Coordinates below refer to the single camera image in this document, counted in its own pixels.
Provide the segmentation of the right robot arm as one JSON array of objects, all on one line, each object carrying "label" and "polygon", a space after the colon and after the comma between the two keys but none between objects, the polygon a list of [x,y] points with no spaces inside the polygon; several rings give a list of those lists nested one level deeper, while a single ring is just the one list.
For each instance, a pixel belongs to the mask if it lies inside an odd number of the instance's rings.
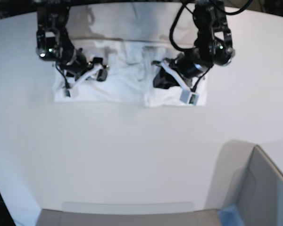
[{"label": "right robot arm", "polygon": [[70,0],[41,0],[37,4],[36,54],[43,61],[53,62],[65,83],[68,78],[78,81],[96,66],[100,68],[86,79],[104,82],[108,66],[102,57],[89,61],[82,48],[76,48],[69,38],[67,22]]}]

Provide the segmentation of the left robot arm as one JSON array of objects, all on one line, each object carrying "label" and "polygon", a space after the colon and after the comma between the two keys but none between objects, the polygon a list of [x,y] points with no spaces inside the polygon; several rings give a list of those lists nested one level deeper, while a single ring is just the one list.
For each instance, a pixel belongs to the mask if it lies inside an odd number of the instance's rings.
[{"label": "left robot arm", "polygon": [[169,30],[172,47],[180,53],[176,58],[166,58],[167,66],[183,80],[188,90],[195,92],[200,80],[213,66],[226,66],[234,57],[232,33],[226,15],[221,11],[222,0],[197,0],[192,19],[198,29],[197,38],[191,48],[182,48],[174,40],[175,27],[189,1],[182,3]]}]

